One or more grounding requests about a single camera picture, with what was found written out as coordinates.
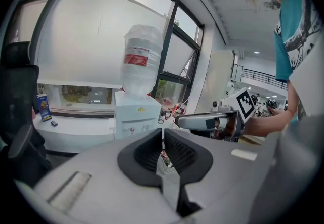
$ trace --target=water bottle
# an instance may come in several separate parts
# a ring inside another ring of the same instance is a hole
[[[162,47],[162,34],[152,26],[134,25],[125,35],[121,81],[128,96],[146,97],[153,90]]]

